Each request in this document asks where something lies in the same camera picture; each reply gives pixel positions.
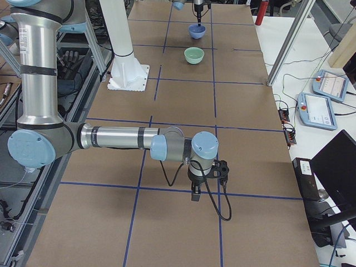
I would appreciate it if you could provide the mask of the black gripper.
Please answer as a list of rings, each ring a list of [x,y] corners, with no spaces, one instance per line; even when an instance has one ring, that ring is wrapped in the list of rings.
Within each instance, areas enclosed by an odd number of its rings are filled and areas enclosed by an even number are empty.
[[[201,13],[204,9],[204,0],[193,0],[193,9],[197,18],[197,26],[201,27]]]
[[[193,174],[191,171],[187,174],[191,181],[191,201],[199,201],[201,196],[201,184],[204,183],[204,178]]]

